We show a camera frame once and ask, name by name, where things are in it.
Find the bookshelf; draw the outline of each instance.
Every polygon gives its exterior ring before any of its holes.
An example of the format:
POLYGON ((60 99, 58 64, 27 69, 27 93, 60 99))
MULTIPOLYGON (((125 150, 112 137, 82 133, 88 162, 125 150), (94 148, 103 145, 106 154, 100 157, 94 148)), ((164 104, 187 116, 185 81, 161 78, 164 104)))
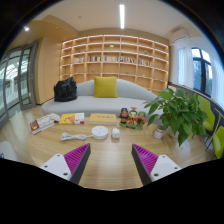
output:
POLYGON ((127 35, 96 35, 63 42, 60 80, 73 77, 79 84, 94 76, 114 76, 158 95, 168 84, 169 47, 127 35))

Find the chair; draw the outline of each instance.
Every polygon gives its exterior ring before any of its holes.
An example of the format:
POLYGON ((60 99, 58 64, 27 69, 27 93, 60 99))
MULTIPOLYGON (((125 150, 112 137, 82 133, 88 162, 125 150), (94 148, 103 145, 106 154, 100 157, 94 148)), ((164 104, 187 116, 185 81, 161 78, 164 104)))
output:
POLYGON ((224 127, 223 126, 220 126, 217 132, 213 135, 213 144, 214 144, 214 152, 215 152, 214 157, 216 157, 217 159, 223 158, 224 157, 224 127))
POLYGON ((207 114, 207 118, 205 118, 203 122, 203 126, 208 131, 213 131, 214 124, 215 124, 215 115, 211 111, 211 104, 210 101, 205 99, 204 97, 198 95, 198 101, 199 101, 199 107, 202 111, 204 111, 207 114))

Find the green plant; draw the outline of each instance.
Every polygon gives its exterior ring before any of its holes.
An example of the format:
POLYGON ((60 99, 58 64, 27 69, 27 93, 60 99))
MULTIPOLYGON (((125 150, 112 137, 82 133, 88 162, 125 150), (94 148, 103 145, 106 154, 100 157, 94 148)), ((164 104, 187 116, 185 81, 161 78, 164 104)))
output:
MULTIPOLYGON (((171 127, 174 135, 179 132, 179 146, 190 136, 191 132, 195 135, 206 135, 203 121, 207 117, 199 107, 198 94, 193 96, 185 94, 185 90, 177 88, 174 92, 167 88, 159 91, 156 99, 146 101, 145 108, 150 107, 148 114, 152 114, 157 109, 162 109, 160 116, 164 130, 171 127)), ((158 114, 153 114, 148 120, 148 126, 154 121, 158 114)))

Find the curtain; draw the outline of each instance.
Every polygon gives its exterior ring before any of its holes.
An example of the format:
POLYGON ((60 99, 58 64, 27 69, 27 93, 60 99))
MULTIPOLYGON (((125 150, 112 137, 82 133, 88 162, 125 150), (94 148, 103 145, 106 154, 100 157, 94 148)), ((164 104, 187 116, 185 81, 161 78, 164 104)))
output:
POLYGON ((179 71, 178 84, 189 88, 194 87, 194 64, 190 47, 180 48, 178 50, 179 71))
POLYGON ((222 66, 212 57, 212 95, 211 98, 224 109, 224 71, 222 66))

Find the coffee table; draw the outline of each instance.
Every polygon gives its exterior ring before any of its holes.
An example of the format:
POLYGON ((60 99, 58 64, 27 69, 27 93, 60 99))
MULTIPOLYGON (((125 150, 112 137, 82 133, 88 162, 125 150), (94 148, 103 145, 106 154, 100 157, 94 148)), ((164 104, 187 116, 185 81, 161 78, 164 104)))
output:
POLYGON ((84 144, 91 144, 91 154, 86 163, 85 170, 79 186, 91 189, 122 190, 142 187, 134 159, 132 157, 132 144, 137 144, 156 155, 170 153, 170 148, 164 140, 170 137, 164 135, 163 139, 153 137, 155 125, 143 126, 143 130, 134 130, 119 126, 102 125, 108 128, 106 139, 88 138, 87 140, 60 141, 63 132, 71 135, 91 135, 92 128, 97 125, 88 124, 89 117, 85 117, 85 124, 81 125, 54 125, 36 135, 30 133, 28 137, 28 151, 35 164, 40 167, 56 153, 66 154, 84 144), (111 136, 113 127, 120 129, 120 138, 111 136))

